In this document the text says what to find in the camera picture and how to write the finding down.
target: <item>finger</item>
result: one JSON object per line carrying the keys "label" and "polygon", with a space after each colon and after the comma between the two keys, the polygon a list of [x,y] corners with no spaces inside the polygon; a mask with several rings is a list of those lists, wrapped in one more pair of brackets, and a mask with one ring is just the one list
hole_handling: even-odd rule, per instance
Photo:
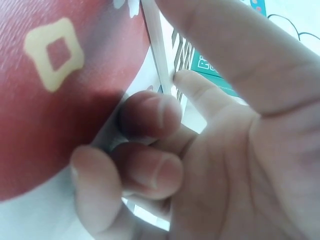
{"label": "finger", "polygon": [[276,114],[320,98],[320,61],[238,0],[156,0],[244,100]]}
{"label": "finger", "polygon": [[131,96],[120,111],[120,128],[129,137],[163,138],[176,131],[182,111],[177,99],[150,91]]}
{"label": "finger", "polygon": [[140,143],[124,143],[110,154],[123,189],[149,199],[165,199],[182,184],[183,165],[172,154]]}
{"label": "finger", "polygon": [[177,155],[180,159],[183,159],[186,151],[197,137],[198,133],[181,125],[178,131],[165,139],[156,141],[151,146],[155,149]]}
{"label": "finger", "polygon": [[120,177],[106,154],[80,147],[73,153],[71,165],[77,212],[94,239],[166,239],[164,231],[134,217],[123,205]]}
{"label": "finger", "polygon": [[218,86],[194,71],[177,72],[174,84],[207,121],[226,106],[238,104]]}

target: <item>red fabric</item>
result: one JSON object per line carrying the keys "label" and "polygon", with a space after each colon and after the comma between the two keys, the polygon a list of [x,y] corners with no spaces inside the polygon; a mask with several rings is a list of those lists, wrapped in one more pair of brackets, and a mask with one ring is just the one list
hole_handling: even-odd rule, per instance
{"label": "red fabric", "polygon": [[[56,92],[44,88],[24,51],[28,32],[68,18],[85,55],[84,68]],[[150,46],[144,17],[112,0],[0,2],[0,200],[30,191],[88,144],[138,73]],[[61,40],[47,47],[58,69],[70,57]]]}

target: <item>white pattern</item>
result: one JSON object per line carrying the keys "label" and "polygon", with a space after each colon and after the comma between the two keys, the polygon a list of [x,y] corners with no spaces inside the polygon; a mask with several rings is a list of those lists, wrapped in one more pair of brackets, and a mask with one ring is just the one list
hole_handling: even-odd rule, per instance
{"label": "white pattern", "polygon": [[[113,0],[113,6],[116,9],[120,9],[124,4],[126,0]],[[139,15],[139,8],[140,8],[140,0],[127,0],[127,4],[129,6],[129,13],[130,18],[133,18],[134,16]]]}

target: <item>teal box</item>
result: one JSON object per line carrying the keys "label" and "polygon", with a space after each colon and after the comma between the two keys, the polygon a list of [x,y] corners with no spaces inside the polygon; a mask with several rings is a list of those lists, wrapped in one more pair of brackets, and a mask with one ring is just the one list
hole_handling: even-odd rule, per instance
{"label": "teal box", "polygon": [[220,89],[222,89],[226,94],[234,97],[239,97],[239,95],[233,90],[232,86],[227,83],[222,77],[219,76],[213,76],[213,75],[208,75],[205,73],[199,72],[200,75],[208,79],[210,82],[214,83],[217,85]]}
{"label": "teal box", "polygon": [[217,70],[207,60],[205,60],[205,58],[200,55],[198,51],[194,51],[191,70],[221,78]]}

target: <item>hand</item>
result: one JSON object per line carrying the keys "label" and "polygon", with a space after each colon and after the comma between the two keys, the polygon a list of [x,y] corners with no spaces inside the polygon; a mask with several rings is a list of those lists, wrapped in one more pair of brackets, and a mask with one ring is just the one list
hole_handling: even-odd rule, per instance
{"label": "hand", "polygon": [[[320,236],[320,59],[236,0],[157,0],[250,107],[194,72],[176,86],[207,120],[179,126],[177,103],[141,92],[121,112],[126,143],[72,156],[80,219],[97,240],[270,240]],[[130,199],[170,220],[134,217]]]}

